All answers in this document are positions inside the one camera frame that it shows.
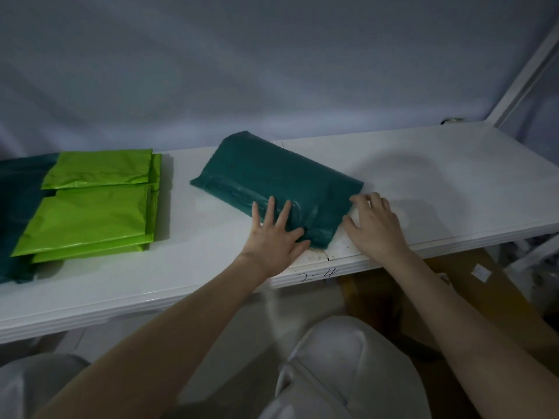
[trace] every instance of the white pants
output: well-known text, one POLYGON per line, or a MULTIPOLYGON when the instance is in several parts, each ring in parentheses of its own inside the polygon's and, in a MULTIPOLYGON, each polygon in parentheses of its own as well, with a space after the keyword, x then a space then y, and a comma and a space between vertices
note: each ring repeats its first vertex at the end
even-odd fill
MULTIPOLYGON (((0 419, 28 419, 87 362, 39 354, 0 368, 0 419)), ((260 419, 429 419, 410 359, 369 325, 326 319, 305 334, 279 373, 260 419)))

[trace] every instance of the gray wall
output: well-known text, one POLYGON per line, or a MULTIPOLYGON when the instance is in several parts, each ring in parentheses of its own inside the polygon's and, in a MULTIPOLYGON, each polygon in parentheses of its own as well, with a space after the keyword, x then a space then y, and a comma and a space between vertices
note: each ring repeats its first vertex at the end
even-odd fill
POLYGON ((559 55, 501 130, 559 166, 559 55))
POLYGON ((0 156, 484 119, 559 0, 0 0, 0 156))

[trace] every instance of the white table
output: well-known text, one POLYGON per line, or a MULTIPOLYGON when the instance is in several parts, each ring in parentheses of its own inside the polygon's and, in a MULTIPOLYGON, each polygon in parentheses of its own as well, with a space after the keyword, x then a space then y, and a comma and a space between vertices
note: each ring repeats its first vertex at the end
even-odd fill
MULTIPOLYGON (((277 143, 387 197, 423 257, 559 231, 559 168, 484 122, 277 143)), ((226 267, 250 218, 189 185, 214 150, 164 154, 161 241, 149 251, 53 263, 32 283, 0 285, 0 342, 162 310, 226 267)), ((267 285, 374 267, 338 230, 267 285)))

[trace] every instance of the person's left hand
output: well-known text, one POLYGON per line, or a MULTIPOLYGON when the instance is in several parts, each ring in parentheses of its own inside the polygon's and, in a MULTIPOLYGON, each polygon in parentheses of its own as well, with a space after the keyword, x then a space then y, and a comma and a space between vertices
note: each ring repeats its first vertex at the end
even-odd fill
POLYGON ((291 202, 285 203, 276 224, 274 224, 274 206, 274 197, 270 197, 266 216, 261 225, 258 205, 256 202, 252 203, 252 229, 238 257, 254 262, 262 272, 263 279, 282 273, 311 244, 308 239, 300 243, 295 242, 305 233, 303 228, 291 232, 285 230, 291 202))

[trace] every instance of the forearm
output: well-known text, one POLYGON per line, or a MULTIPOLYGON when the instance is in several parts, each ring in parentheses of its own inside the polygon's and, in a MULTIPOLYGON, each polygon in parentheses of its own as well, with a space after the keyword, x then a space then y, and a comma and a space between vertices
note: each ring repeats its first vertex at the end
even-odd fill
POLYGON ((484 418, 551 417, 559 379, 503 335, 412 252, 385 264, 484 418))
POLYGON ((37 418, 161 416, 262 281, 259 273, 236 260, 88 367, 37 418))

